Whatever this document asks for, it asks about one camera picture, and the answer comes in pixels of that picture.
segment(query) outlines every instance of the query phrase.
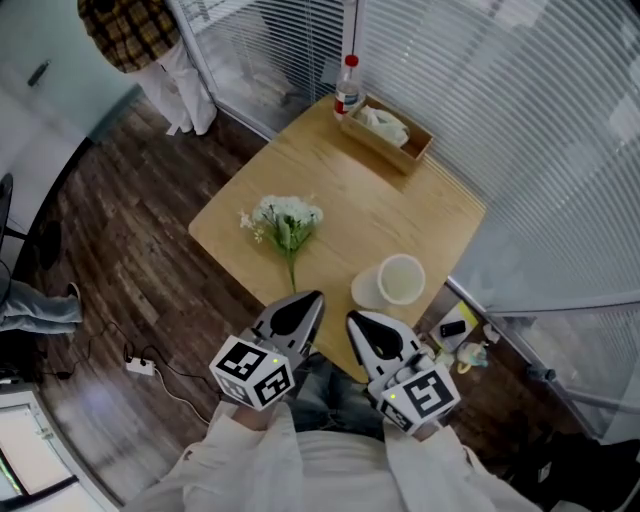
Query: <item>cable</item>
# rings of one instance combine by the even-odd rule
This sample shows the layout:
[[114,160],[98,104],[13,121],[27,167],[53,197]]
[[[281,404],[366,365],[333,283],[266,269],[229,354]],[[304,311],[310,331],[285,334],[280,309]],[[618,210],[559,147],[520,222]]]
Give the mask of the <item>cable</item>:
[[164,365],[169,368],[169,370],[171,370],[173,373],[177,374],[177,375],[181,375],[182,377],[188,377],[190,379],[199,379],[201,381],[203,381],[207,387],[213,391],[215,394],[217,394],[218,396],[220,396],[220,391],[218,391],[217,389],[214,389],[211,384],[209,384],[209,381],[207,379],[205,379],[202,375],[193,375],[191,373],[182,373],[179,372],[178,370],[176,370],[173,366],[171,366],[167,360],[164,358],[164,356],[160,353],[160,351],[155,347],[155,345],[147,345],[146,347],[144,347],[142,349],[142,352],[140,352],[140,359],[144,359],[144,353],[146,350],[153,350],[155,351],[156,354],[158,354],[158,357],[160,358],[160,360],[164,363]]
[[205,420],[202,416],[200,416],[200,413],[198,412],[198,410],[195,408],[195,406],[189,402],[189,400],[185,400],[184,398],[180,398],[179,396],[174,395],[173,393],[171,393],[171,391],[169,391],[167,389],[167,385],[164,383],[164,377],[162,376],[162,374],[160,373],[160,370],[158,370],[157,368],[155,369],[155,372],[160,376],[160,382],[162,382],[162,387],[164,388],[164,390],[167,392],[167,395],[169,395],[171,398],[173,398],[174,400],[177,400],[178,402],[184,402],[185,404],[187,404],[189,407],[191,407],[191,409],[193,410],[193,412],[196,413],[196,416],[198,418],[200,418],[200,421],[202,421],[205,425],[209,425],[209,422],[207,420]]
[[133,343],[129,340],[129,338],[127,338],[127,336],[122,332],[120,327],[118,327],[118,324],[116,324],[115,322],[109,321],[106,324],[104,324],[104,327],[102,328],[102,330],[99,333],[94,334],[94,335],[89,337],[89,339],[87,340],[87,355],[82,357],[82,358],[80,358],[80,359],[78,359],[77,361],[75,361],[73,363],[73,365],[71,366],[71,370],[70,371],[40,372],[40,374],[42,374],[42,375],[53,375],[54,377],[57,377],[58,380],[69,380],[71,378],[71,376],[74,374],[78,364],[84,363],[85,361],[88,361],[91,358],[91,342],[95,338],[99,338],[105,332],[107,332],[107,330],[109,329],[109,326],[111,326],[111,325],[114,326],[120,332],[120,334],[122,334],[122,336],[124,336],[124,338],[127,340],[127,342],[124,344],[124,348],[123,348],[123,355],[125,356],[125,360],[126,360],[126,357],[128,355],[128,350],[127,350],[128,345],[131,345],[134,348],[135,348],[135,345],[133,345]]
[[11,277],[11,270],[9,270],[7,264],[2,260],[0,260],[0,263],[2,263],[2,266],[7,270],[7,275],[9,276],[9,284],[7,285],[7,289],[2,295],[2,299],[0,299],[0,306],[2,306],[2,304],[4,304],[9,298],[9,292],[11,292],[11,283],[13,282],[13,278]]
[[[113,321],[109,321],[107,323],[105,323],[104,327],[102,328],[102,330],[98,333],[98,334],[94,334],[93,336],[91,336],[88,340],[87,340],[87,355],[81,359],[78,359],[77,361],[75,361],[71,367],[71,371],[66,372],[66,371],[58,371],[58,372],[40,372],[42,375],[53,375],[55,377],[58,378],[58,380],[68,380],[71,378],[71,376],[73,375],[76,366],[78,366],[79,363],[82,363],[84,361],[88,361],[89,358],[91,357],[91,341],[94,338],[100,337],[102,336],[108,329],[110,326],[113,326],[116,328],[116,330],[122,335],[122,337],[126,340],[123,347],[122,347],[122,358],[124,359],[125,363],[129,363],[131,362],[132,359],[132,355],[133,353],[135,353],[135,344],[129,339],[129,337],[122,331],[122,329],[120,329],[120,326],[118,324],[116,324]],[[141,364],[144,364],[144,354],[147,350],[153,350],[156,354],[158,354],[158,357],[160,358],[160,360],[164,363],[164,365],[169,368],[169,370],[171,370],[173,373],[175,373],[176,375],[180,375],[182,377],[187,377],[190,379],[198,379],[201,380],[202,382],[204,382],[207,387],[211,390],[212,393],[214,393],[217,397],[218,400],[222,400],[222,396],[224,393],[222,393],[221,391],[214,389],[213,386],[209,383],[209,381],[204,378],[202,375],[194,375],[192,373],[184,373],[181,371],[176,370],[173,366],[171,366],[169,364],[169,362],[166,360],[166,358],[162,355],[162,353],[156,348],[155,345],[146,345],[142,351],[140,352],[140,360],[141,360]],[[194,409],[193,405],[191,404],[191,402],[184,400],[182,398],[178,398],[174,395],[172,395],[169,390],[167,390],[167,387],[164,385],[164,378],[162,377],[162,374],[160,373],[160,371],[156,368],[155,370],[159,375],[160,378],[162,379],[162,385],[164,386],[165,391],[171,395],[173,398],[175,398],[176,400],[181,400],[184,402],[187,402],[189,405],[191,405],[191,407]]]

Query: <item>wood grain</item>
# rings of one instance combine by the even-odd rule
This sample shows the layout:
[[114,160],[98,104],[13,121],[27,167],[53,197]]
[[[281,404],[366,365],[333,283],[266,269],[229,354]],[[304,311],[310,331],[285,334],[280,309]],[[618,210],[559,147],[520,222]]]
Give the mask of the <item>wood grain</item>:
[[[222,113],[206,137],[167,137],[166,130],[159,114],[146,103],[136,104],[80,159],[44,218],[61,222],[59,261],[45,272],[23,252],[16,278],[48,295],[63,294],[74,280],[84,300],[85,323],[75,335],[36,337],[49,352],[44,370],[70,369],[86,354],[88,338],[113,321],[138,352],[153,343],[177,369],[208,377],[207,366],[226,336],[240,333],[262,311],[188,234],[187,225],[264,141]],[[339,132],[326,134],[331,137],[334,144],[343,140]],[[346,149],[369,168],[381,161]],[[432,194],[452,188],[465,193],[456,182],[448,183],[446,174],[435,173],[412,179],[423,180]],[[401,189],[406,183],[395,185]],[[410,187],[404,191],[410,193]],[[447,208],[455,212],[457,206]],[[457,300],[441,287],[418,330],[428,332]],[[10,336],[7,344],[21,347],[30,341],[27,333],[5,336]],[[476,341],[481,337],[479,328],[472,333]],[[128,502],[162,478],[206,427],[186,405],[169,398],[158,379],[124,369],[124,342],[110,328],[94,338],[91,359],[80,363],[70,380],[46,376],[40,390],[89,468]],[[483,461],[515,453],[518,415],[528,418],[525,434],[532,438],[540,422],[563,431],[578,428],[553,394],[526,380],[525,363],[509,345],[492,346],[489,356],[489,368],[455,376],[463,400],[449,418],[461,441]],[[148,357],[158,363],[172,392],[191,400],[201,414],[212,414],[218,399],[207,386],[176,377],[153,353]]]
[[[338,137],[327,138],[329,132]],[[424,293],[409,306],[385,310],[413,325],[484,215],[484,207],[432,160],[405,177],[380,157],[372,172],[361,161],[370,153],[340,133],[331,99],[325,98],[254,156],[189,226],[207,252],[266,305],[291,293],[286,265],[272,247],[256,244],[248,230],[240,229],[238,212],[250,212],[266,195],[313,195],[324,221],[298,257],[298,288],[325,294],[315,345],[360,382],[366,382],[366,374],[345,330],[346,314],[357,308],[350,292],[353,278],[392,254],[415,256],[426,274]],[[388,182],[383,174],[395,178]]]

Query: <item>white sleeve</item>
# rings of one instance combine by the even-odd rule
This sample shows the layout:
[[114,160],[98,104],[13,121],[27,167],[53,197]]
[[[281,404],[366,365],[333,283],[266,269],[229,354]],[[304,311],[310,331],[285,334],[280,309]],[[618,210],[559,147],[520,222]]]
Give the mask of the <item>white sleeve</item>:
[[212,503],[216,512],[300,510],[302,460],[287,406],[265,432],[236,423],[235,409],[221,404],[205,439],[123,512],[210,512]]
[[489,474],[451,427],[420,443],[385,425],[385,440],[389,465],[410,512],[540,512]]

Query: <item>white cube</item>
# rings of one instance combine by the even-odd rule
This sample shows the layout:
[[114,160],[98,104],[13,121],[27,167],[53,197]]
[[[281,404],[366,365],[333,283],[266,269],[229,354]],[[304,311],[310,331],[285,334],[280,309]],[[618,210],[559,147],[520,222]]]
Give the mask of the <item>white cube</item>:
[[285,356],[235,336],[227,338],[209,370],[226,395],[257,411],[294,386]]
[[413,434],[459,401],[449,370],[438,363],[383,391],[378,410],[407,434]]

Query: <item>wooden floor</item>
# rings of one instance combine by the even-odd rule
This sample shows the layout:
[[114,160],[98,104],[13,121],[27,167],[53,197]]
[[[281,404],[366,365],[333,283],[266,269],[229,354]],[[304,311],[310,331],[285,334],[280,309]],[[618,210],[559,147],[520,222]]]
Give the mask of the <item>wooden floor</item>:
[[[108,322],[137,351],[153,344],[177,369],[213,383],[207,366],[221,343],[261,309],[191,239],[187,226],[264,141],[222,114],[204,137],[168,137],[166,128],[145,103],[128,111],[81,158],[47,212],[45,221],[62,224],[59,261],[45,272],[25,252],[17,270],[18,278],[49,295],[63,294],[70,280],[82,290],[82,328],[38,340],[49,352],[45,370],[70,369],[106,326],[70,380],[45,376],[41,390],[89,468],[123,502],[166,474],[206,429],[166,395],[159,379],[124,369],[126,340]],[[428,331],[456,300],[443,287],[418,328]],[[217,396],[204,383],[176,377],[160,362],[159,369],[173,393],[211,416]],[[501,342],[491,348],[489,368],[456,377],[464,400],[449,420],[484,460],[515,453],[522,416],[531,438],[541,422],[578,429],[544,386],[526,381],[524,369]]]

